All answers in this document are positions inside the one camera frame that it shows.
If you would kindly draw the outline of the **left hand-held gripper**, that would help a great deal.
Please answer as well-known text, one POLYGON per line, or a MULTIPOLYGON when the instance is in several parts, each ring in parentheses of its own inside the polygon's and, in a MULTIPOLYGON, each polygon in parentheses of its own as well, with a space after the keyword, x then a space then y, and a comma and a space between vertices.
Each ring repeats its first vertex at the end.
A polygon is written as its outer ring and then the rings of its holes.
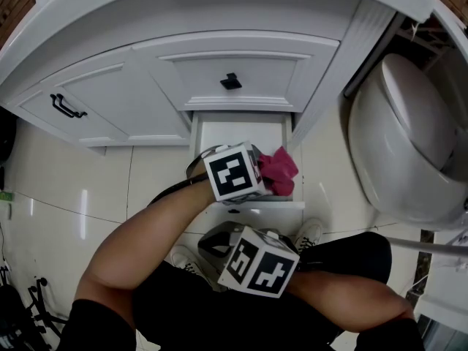
POLYGON ((202 162, 215 198, 225 204, 243 203, 269 194, 260 174, 257 147, 249 141, 233 146, 216 145, 196 156, 186 168, 186 177, 202 162))

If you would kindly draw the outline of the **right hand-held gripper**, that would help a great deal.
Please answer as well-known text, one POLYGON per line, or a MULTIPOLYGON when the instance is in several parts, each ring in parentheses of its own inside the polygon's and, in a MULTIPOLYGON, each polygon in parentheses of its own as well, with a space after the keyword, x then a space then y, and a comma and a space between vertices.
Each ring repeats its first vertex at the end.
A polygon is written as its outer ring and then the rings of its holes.
POLYGON ((239 222, 222 222, 199 240, 198 252, 215 269, 218 284, 230 290, 280 298, 299 262, 299 255, 279 239, 239 222), (234 250, 215 248, 235 246, 234 250))

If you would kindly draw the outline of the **white drawer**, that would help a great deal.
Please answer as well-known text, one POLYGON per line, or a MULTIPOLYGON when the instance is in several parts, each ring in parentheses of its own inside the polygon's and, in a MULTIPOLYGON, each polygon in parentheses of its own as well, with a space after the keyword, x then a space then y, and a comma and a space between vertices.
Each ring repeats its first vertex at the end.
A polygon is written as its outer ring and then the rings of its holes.
POLYGON ((261 153, 269 156, 281 146, 291 154, 287 145, 291 134, 292 119, 289 113, 195 111, 189 159, 194 160, 213 146, 233 146, 244 141, 249 141, 261 153))
POLYGON ((301 112, 339 42, 275 31, 206 31, 133 47, 177 110, 301 112), (242 88, 220 80, 235 73, 242 88))

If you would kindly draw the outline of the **pink cloth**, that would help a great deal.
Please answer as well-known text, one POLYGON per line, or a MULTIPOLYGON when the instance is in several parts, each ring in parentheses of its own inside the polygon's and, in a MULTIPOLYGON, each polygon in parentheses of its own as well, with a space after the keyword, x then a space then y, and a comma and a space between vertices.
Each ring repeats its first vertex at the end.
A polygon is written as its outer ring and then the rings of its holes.
POLYGON ((284 147, 278 148, 273 156, 261 154, 258 159, 260 174, 265 188, 276 196, 290 196, 295 188, 294 177, 298 168, 284 147))

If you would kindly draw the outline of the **person's right forearm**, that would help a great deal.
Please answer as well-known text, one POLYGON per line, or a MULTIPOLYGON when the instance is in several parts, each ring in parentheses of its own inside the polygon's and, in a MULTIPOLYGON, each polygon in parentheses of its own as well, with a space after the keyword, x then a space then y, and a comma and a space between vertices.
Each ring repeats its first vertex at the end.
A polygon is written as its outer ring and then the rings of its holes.
POLYGON ((287 291, 333 324, 353 333, 388 322, 415 319, 405 298, 386 284, 361 276, 324 271, 294 273, 287 291))

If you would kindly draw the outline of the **person's left forearm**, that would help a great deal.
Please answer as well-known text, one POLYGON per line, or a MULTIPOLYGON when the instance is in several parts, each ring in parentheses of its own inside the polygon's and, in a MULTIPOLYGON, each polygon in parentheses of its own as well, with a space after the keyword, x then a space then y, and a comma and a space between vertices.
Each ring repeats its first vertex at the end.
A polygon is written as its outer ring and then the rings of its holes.
POLYGON ((214 202, 211 185, 201 181, 126 220, 95 251, 75 299, 100 303, 134 328, 132 292, 166 258, 194 218, 214 202))

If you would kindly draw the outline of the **black square drawer knob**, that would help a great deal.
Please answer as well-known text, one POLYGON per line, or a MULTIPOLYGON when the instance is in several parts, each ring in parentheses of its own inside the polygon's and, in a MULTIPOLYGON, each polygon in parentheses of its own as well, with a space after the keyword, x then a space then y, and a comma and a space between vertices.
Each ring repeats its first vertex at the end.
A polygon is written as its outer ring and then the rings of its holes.
POLYGON ((226 74, 226 78, 220 80, 220 84, 228 91, 242 88, 242 84, 238 80, 237 75, 233 72, 226 74))

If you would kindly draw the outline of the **white closed drawer front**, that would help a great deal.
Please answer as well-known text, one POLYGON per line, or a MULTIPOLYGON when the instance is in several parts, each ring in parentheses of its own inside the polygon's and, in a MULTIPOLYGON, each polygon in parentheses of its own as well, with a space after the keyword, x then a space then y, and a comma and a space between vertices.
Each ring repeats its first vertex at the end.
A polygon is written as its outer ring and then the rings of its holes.
POLYGON ((275 31, 206 31, 133 47, 177 110, 301 112, 339 42, 275 31), (235 73, 242 88, 220 80, 235 73))

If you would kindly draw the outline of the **person's left white shoe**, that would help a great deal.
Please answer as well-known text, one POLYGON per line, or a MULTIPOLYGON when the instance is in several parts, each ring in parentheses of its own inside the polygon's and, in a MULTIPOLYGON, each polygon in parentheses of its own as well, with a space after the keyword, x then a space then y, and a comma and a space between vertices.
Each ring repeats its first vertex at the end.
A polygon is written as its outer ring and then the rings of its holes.
POLYGON ((192 273, 202 278, 213 289, 213 283, 203 271, 197 257, 185 246, 174 246, 169 253, 171 264, 183 271, 192 273))

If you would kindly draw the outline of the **person's white shoe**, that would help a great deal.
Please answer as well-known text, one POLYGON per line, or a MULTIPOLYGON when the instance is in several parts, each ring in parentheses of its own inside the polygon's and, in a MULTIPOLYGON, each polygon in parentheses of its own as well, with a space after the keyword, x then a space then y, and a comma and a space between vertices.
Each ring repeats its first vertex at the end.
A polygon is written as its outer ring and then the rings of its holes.
POLYGON ((308 219, 296 233, 293 244, 299 254, 318 245, 322 236, 322 222, 319 219, 308 219))
POLYGON ((174 246, 169 253, 171 264, 183 271, 192 273, 202 278, 213 289, 213 283, 203 271, 197 257, 185 246, 174 246))

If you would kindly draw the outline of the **person's black trousers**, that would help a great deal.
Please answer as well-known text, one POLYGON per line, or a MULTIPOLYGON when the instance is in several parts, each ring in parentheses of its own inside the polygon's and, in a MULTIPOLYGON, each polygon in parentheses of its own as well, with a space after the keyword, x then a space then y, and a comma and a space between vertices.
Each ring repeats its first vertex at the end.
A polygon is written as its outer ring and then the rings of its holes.
MULTIPOLYGON (((365 232, 319 244, 289 242, 310 268, 388 282, 388 240, 365 232)), ((162 351, 333 351, 343 330, 316 309, 284 292, 278 299, 228 290, 167 262, 134 291, 136 328, 162 351)))

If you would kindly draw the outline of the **white cabinet door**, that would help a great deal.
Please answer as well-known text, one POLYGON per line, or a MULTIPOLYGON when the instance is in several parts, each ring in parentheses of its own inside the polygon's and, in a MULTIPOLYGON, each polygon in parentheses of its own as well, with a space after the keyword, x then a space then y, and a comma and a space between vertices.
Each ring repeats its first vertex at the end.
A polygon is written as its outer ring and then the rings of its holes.
POLYGON ((43 80, 124 133, 113 145, 187 146, 190 125, 130 47, 68 66, 43 80))
POLYGON ((116 146, 129 135, 104 119, 60 86, 38 83, 4 104, 10 112, 52 135, 87 147, 116 146), (62 94, 71 110, 87 112, 82 118, 68 118, 52 106, 51 94, 62 94))

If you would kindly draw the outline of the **person's black shirt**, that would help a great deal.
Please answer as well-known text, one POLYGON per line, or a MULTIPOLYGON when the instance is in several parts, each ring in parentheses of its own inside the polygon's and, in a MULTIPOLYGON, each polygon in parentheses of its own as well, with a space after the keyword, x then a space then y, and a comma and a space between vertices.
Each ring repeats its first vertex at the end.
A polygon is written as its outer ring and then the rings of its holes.
MULTIPOLYGON (((73 303, 56 351, 137 351, 136 333, 113 310, 100 303, 73 303)), ((212 343, 190 336, 177 336, 161 351, 335 351, 323 341, 301 334, 295 339, 248 336, 246 341, 222 338, 212 343)), ((360 333, 354 351, 425 351, 414 320, 394 320, 360 333)))

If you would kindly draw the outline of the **white vanity cabinet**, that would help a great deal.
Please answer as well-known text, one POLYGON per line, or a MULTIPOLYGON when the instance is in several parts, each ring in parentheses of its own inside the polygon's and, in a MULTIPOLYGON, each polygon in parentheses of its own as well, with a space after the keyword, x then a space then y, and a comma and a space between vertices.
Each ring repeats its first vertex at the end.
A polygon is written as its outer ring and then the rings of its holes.
POLYGON ((0 49, 0 108, 10 112, 4 106, 6 101, 38 83, 44 84, 48 76, 79 61, 119 48, 133 49, 154 39, 244 30, 336 40, 339 47, 301 112, 176 109, 189 123, 190 135, 195 111, 289 113, 292 134, 288 143, 296 147, 328 103, 343 92, 394 15, 401 13, 423 23, 431 17, 436 3, 437 0, 39 0, 0 49))

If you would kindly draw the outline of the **white metal-legged table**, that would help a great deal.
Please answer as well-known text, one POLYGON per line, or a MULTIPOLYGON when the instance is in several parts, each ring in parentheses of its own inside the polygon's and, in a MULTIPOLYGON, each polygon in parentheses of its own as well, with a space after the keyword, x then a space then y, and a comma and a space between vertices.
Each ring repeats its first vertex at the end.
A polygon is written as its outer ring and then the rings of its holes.
MULTIPOLYGON (((462 129, 468 130, 468 26, 444 7, 437 8, 424 23, 411 23, 401 13, 395 14, 376 47, 345 89, 345 96, 352 97, 354 102, 361 84, 390 53, 403 56, 416 65, 436 87, 456 122, 462 129)), ((419 224, 401 223, 430 231, 455 231, 457 236, 445 244, 394 238, 393 245, 468 259, 468 227, 434 230, 419 224)))

